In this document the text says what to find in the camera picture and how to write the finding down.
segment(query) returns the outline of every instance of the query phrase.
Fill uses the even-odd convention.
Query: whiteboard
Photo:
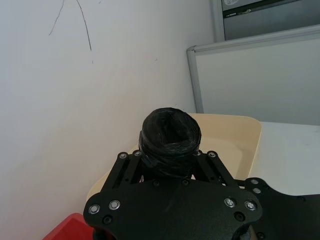
[[[188,50],[199,113],[320,125],[320,26]]]

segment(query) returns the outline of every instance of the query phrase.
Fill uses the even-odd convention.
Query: mounting hole
[[[306,201],[306,199],[305,199],[303,196],[298,196],[297,199],[300,200],[300,201],[302,201],[302,202],[305,202],[305,201]]]
[[[102,219],[102,223],[106,225],[109,225],[110,223],[112,223],[112,216],[111,215],[104,216],[104,218]]]
[[[244,222],[246,220],[245,215],[240,211],[234,213],[234,218],[239,222]]]
[[[265,238],[266,238],[266,236],[265,236],[265,234],[264,234],[263,232],[258,232],[258,233],[256,234],[256,237],[257,237],[258,239],[265,239]]]
[[[153,181],[153,186],[159,187],[160,186],[160,182],[158,180],[154,180]]]
[[[183,179],[181,183],[184,186],[188,186],[189,185],[189,181],[187,179]]]

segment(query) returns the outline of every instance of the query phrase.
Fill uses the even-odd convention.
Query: black metal plate
[[[234,199],[236,206],[226,206],[225,198]],[[112,200],[120,201],[117,210],[109,209]],[[245,207],[247,200],[257,204],[255,211]],[[94,204],[100,210],[89,214]],[[245,220],[236,220],[236,212]],[[231,240],[261,215],[258,199],[247,190],[197,180],[183,184],[179,179],[160,180],[158,186],[147,181],[108,189],[92,196],[83,212],[90,226],[109,231],[118,240]],[[106,216],[111,223],[103,223]]]
[[[320,240],[320,195],[285,195],[260,178],[248,178],[244,186],[252,192],[255,188],[261,190],[253,193],[263,207],[263,215],[252,225],[260,239]]]

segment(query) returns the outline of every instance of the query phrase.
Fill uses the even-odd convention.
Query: whiteboard frame
[[[320,38],[320,24],[219,43],[196,45],[188,48],[187,58],[196,112],[200,114],[204,113],[196,56],[294,43],[318,38]]]

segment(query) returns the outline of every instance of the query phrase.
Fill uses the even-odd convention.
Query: black tape roll
[[[171,107],[154,110],[139,136],[144,179],[190,178],[200,141],[200,127],[189,114]]]

